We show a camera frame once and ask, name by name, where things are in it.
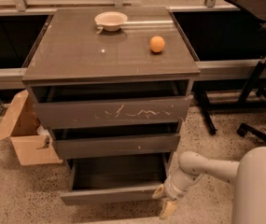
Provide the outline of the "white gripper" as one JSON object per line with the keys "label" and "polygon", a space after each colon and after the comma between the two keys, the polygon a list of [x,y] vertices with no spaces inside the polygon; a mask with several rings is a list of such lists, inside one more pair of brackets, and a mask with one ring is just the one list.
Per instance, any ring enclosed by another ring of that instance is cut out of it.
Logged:
{"label": "white gripper", "polygon": [[202,175],[185,173],[180,169],[169,175],[164,184],[159,185],[152,194],[154,200],[161,199],[163,196],[171,200],[162,202],[159,218],[168,218],[177,208],[175,201],[182,199],[187,194],[189,187],[198,183],[201,178]]}

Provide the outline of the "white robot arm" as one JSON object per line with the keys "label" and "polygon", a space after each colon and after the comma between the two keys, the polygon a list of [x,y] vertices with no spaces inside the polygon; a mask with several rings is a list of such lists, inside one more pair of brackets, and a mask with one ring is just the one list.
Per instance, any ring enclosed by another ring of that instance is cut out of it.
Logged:
{"label": "white robot arm", "polygon": [[240,161],[207,159],[191,151],[178,159],[178,168],[152,197],[162,199],[161,219],[168,218],[177,202],[203,175],[234,185],[231,224],[266,224],[266,147],[248,151]]}

